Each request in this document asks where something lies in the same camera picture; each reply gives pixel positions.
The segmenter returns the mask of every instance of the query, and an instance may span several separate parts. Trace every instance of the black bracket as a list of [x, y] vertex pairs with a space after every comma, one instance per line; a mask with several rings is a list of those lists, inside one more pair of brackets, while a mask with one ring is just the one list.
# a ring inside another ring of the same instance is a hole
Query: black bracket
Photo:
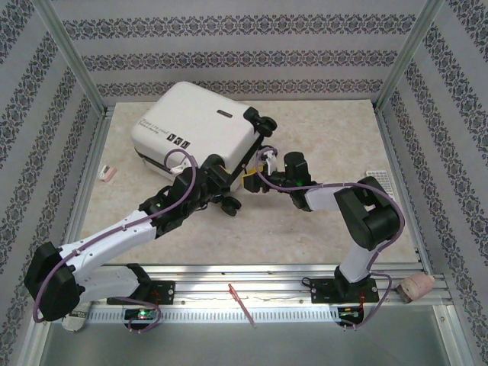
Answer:
[[302, 284], [310, 289], [312, 303], [360, 303], [361, 295], [365, 303], [380, 300], [373, 278], [364, 280], [360, 287], [352, 287], [347, 294], [339, 292], [334, 278], [304, 278]]
[[[151, 281], [151, 288], [149, 293], [142, 301], [147, 303], [154, 303], [156, 305], [172, 305], [175, 299], [174, 281]], [[116, 297], [109, 297], [107, 299], [108, 305], [134, 305], [128, 301], [119, 300]]]

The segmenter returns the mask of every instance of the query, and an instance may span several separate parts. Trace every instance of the beige table surface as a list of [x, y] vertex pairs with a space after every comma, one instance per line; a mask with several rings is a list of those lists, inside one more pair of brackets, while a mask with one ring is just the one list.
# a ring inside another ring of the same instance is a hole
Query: beige table surface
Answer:
[[[303, 152], [316, 181], [357, 181], [366, 170], [390, 171], [370, 101], [245, 103], [278, 122], [278, 129], [265, 143], [278, 148], [281, 159], [289, 151]], [[130, 140], [130, 129], [152, 105], [117, 104], [100, 168], [108, 164], [118, 171], [108, 183], [96, 180], [82, 237], [121, 220], [169, 183], [144, 166]], [[282, 160], [279, 169], [283, 169]], [[236, 217], [210, 205], [179, 229], [113, 262], [337, 264], [346, 256], [352, 239], [338, 211], [306, 213], [296, 209], [286, 194], [277, 192], [250, 194], [239, 189], [234, 196], [242, 202]], [[417, 262], [407, 228], [378, 261]]]

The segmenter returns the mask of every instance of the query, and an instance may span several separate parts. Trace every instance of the marble surface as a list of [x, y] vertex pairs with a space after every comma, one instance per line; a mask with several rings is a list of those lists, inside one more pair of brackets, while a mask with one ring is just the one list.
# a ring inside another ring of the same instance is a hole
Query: marble surface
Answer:
[[[301, 151], [316, 181], [357, 181], [366, 170], [390, 171], [370, 101], [250, 101], [278, 129], [266, 143], [280, 156]], [[108, 183], [97, 179], [82, 237], [124, 218], [169, 183], [145, 167], [133, 150], [130, 129], [153, 103], [119, 103], [100, 167], [117, 168]], [[297, 210], [286, 194], [250, 194], [239, 189], [236, 217], [215, 205], [194, 213], [179, 229], [132, 249], [113, 262], [157, 264], [336, 264], [352, 239], [341, 214]], [[406, 228], [379, 262], [417, 262]]]

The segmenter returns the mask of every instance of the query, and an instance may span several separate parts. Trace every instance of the white grate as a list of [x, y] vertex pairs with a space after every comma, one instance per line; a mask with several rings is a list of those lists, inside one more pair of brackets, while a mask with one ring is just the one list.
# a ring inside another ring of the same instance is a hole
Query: white grate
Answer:
[[395, 194], [393, 193], [393, 186], [391, 185], [390, 177], [386, 170], [368, 170], [366, 171], [366, 176], [371, 176], [376, 178], [384, 191], [393, 199], [395, 199]]
[[[336, 307], [248, 309], [256, 323], [310, 323], [339, 321]], [[125, 309], [93, 308], [87, 323], [121, 323]], [[162, 323], [247, 323], [241, 309], [162, 309]]]

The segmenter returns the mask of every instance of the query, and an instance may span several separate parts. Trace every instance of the patterned wallpaper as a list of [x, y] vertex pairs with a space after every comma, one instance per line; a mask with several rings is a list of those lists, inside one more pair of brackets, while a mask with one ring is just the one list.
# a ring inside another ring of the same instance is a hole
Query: patterned wallpaper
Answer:
[[482, 2], [446, 2], [384, 111], [435, 273], [488, 364], [488, 59]]
[[98, 116], [32, 4], [11, 0], [0, 13], [0, 365], [7, 365], [31, 317], [22, 280], [40, 244], [64, 240]]
[[54, 5], [106, 103], [114, 104], [155, 101], [181, 80], [236, 99], [373, 98], [424, 0], [408, 3]]

